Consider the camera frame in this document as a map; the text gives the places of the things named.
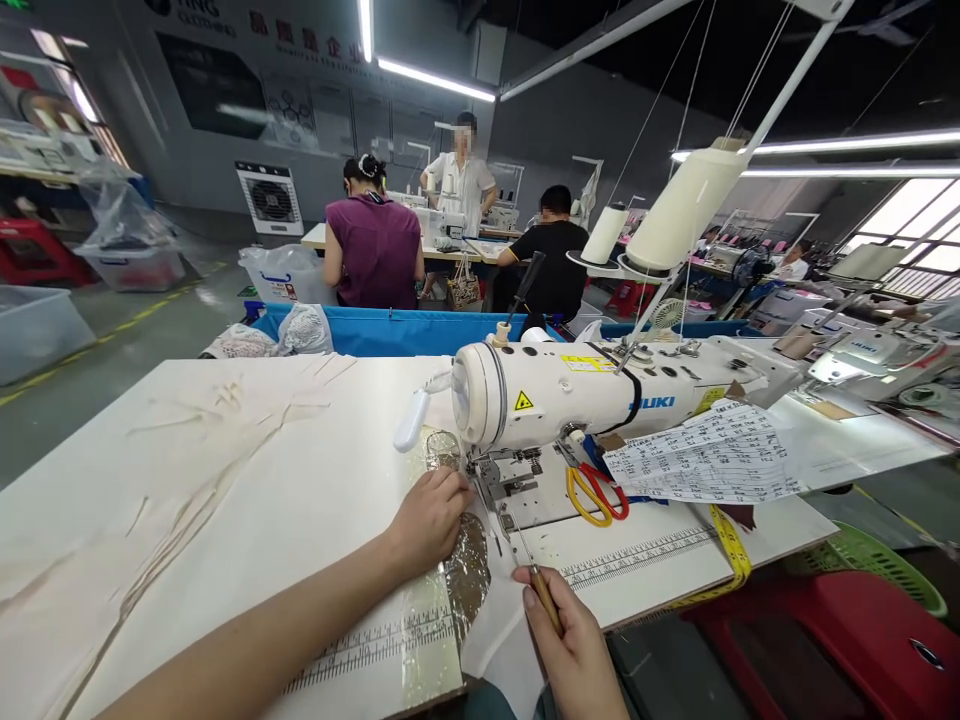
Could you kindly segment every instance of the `chair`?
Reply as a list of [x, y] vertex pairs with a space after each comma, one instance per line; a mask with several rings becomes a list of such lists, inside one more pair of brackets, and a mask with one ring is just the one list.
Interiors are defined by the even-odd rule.
[[871, 573], [748, 586], [683, 618], [765, 720], [935, 720], [960, 708], [960, 638]]
[[90, 267], [70, 252], [39, 220], [0, 219], [0, 277], [11, 285], [67, 280], [89, 285]]

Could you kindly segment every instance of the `yellow warning sticker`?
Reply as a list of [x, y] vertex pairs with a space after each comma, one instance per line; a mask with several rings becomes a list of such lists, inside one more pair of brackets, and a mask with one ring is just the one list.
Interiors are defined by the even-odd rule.
[[709, 410], [713, 404], [727, 394], [727, 388], [725, 386], [713, 387], [707, 390], [703, 397], [700, 399], [700, 404], [697, 405], [697, 409], [694, 410], [694, 415], [699, 415], [702, 412]]
[[520, 397], [517, 398], [517, 404], [513, 406], [514, 412], [517, 410], [531, 410], [533, 409], [533, 403], [530, 402], [530, 398], [527, 397], [527, 394], [520, 391]]
[[613, 372], [617, 369], [616, 365], [604, 357], [561, 355], [560, 359], [574, 372]]

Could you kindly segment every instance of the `hair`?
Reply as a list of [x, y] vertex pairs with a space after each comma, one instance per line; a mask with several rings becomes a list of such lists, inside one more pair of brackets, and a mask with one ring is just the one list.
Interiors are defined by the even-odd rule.
[[570, 197], [570, 188], [566, 185], [553, 185], [543, 191], [540, 196], [540, 209], [549, 210], [558, 215], [569, 215], [573, 200]]
[[477, 116], [472, 112], [464, 110], [462, 113], [457, 115], [457, 125], [469, 125], [470, 129], [473, 131], [473, 134], [477, 134]]
[[350, 158], [343, 166], [344, 180], [373, 183], [377, 189], [383, 187], [387, 178], [387, 164], [373, 155], [362, 155], [360, 159]]

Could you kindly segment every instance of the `black t-shirt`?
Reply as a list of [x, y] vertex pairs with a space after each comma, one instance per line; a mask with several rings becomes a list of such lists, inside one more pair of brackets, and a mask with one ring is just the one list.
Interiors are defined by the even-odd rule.
[[529, 260], [537, 250], [546, 255], [527, 293], [532, 312], [562, 313], [572, 318], [580, 311], [587, 269], [568, 260], [567, 251], [583, 250], [589, 239], [582, 227], [561, 220], [530, 228], [510, 247], [517, 260]]

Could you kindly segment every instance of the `wooden handle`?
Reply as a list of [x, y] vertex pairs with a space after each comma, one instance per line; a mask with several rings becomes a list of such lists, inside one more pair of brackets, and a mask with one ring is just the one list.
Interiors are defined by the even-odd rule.
[[557, 631], [557, 635], [561, 638], [563, 637], [563, 625], [560, 624], [560, 615], [557, 614], [557, 606], [553, 603], [553, 596], [550, 595], [550, 590], [547, 588], [547, 581], [543, 579], [543, 575], [540, 573], [531, 573], [531, 579], [533, 580], [533, 587], [537, 591], [537, 595], [540, 596], [540, 602], [543, 603], [543, 607], [547, 610], [547, 615], [550, 616], [550, 623], [553, 625], [553, 629]]

